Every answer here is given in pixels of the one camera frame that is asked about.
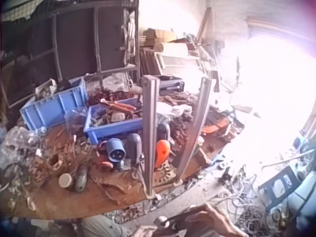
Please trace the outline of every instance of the plastic bag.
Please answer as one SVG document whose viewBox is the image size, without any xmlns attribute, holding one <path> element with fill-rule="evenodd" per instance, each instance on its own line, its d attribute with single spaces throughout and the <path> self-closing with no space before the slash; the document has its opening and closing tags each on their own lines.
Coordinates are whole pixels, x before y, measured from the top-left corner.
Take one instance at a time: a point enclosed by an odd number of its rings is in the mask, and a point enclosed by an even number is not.
<svg viewBox="0 0 316 237">
<path fill-rule="evenodd" d="M 40 137 L 34 131 L 29 131 L 24 127 L 13 127 L 5 136 L 3 146 L 14 146 L 19 149 L 32 147 Z"/>
<path fill-rule="evenodd" d="M 77 137 L 85 136 L 83 127 L 87 117 L 87 108 L 72 108 L 66 111 L 64 117 L 67 132 L 71 137 L 73 135 L 76 135 Z"/>
<path fill-rule="evenodd" d="M 34 131 L 24 127 L 13 127 L 5 136 L 0 148 L 0 167 L 5 169 L 11 163 L 23 161 L 26 150 L 35 148 L 39 139 Z"/>
</svg>

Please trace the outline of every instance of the hand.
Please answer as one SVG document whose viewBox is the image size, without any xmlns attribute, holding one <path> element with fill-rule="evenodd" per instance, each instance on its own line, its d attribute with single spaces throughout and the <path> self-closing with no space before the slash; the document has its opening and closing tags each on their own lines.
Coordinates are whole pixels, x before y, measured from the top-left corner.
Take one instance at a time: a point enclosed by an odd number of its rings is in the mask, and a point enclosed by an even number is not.
<svg viewBox="0 0 316 237">
<path fill-rule="evenodd" d="M 151 237 L 156 229 L 157 226 L 140 226 L 133 237 Z"/>
<path fill-rule="evenodd" d="M 186 218 L 186 222 L 207 222 L 211 229 L 225 237 L 247 237 L 248 235 L 234 226 L 229 220 L 228 214 L 219 207 L 204 204 L 205 211 Z"/>
</svg>

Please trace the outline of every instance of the cardboard box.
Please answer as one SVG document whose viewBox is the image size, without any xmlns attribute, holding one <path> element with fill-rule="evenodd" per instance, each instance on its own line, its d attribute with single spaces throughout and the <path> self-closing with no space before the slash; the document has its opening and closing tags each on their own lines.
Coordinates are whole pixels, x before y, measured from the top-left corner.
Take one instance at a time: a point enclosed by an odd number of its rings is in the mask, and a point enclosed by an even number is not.
<svg viewBox="0 0 316 237">
<path fill-rule="evenodd" d="M 176 40 L 177 36 L 174 32 L 165 31 L 165 30 L 157 30 L 148 28 L 143 32 L 143 35 L 146 36 L 146 39 L 166 39 L 165 42 L 169 42 L 172 40 Z"/>
</svg>

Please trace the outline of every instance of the tangled wire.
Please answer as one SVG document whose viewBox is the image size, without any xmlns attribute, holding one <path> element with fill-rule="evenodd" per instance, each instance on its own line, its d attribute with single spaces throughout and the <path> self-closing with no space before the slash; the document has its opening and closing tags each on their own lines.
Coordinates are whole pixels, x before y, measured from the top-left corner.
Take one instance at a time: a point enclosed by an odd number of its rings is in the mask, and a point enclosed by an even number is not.
<svg viewBox="0 0 316 237">
<path fill-rule="evenodd" d="M 270 222 L 271 218 L 265 212 L 265 206 L 258 201 L 253 182 L 250 182 L 251 179 L 252 177 L 242 176 L 236 178 L 234 185 L 230 186 L 233 194 L 223 199 L 227 201 L 227 211 L 237 219 L 234 224 L 250 237 L 281 236 L 281 231 L 273 222 Z M 235 207 L 234 211 L 230 210 L 230 203 Z"/>
</svg>

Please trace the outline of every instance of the finger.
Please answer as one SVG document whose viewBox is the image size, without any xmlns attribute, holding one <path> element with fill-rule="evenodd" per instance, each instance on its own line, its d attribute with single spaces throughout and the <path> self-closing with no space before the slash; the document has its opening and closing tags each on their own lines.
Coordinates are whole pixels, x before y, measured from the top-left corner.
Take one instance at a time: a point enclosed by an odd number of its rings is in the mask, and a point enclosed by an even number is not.
<svg viewBox="0 0 316 237">
<path fill-rule="evenodd" d="M 196 213 L 196 214 L 193 214 L 191 216 L 186 217 L 185 221 L 186 222 L 195 222 L 196 219 L 200 218 L 201 216 L 203 216 L 203 217 L 208 216 L 208 218 L 210 218 L 206 211 L 200 211 L 199 213 Z"/>
<path fill-rule="evenodd" d="M 205 211 L 213 218 L 219 217 L 219 213 L 217 212 L 217 210 L 209 203 L 206 204 Z"/>
<path fill-rule="evenodd" d="M 214 209 L 217 211 L 217 213 L 224 216 L 226 221 L 230 221 L 228 213 L 225 212 L 223 208 L 221 208 L 220 206 L 215 206 Z"/>
</svg>

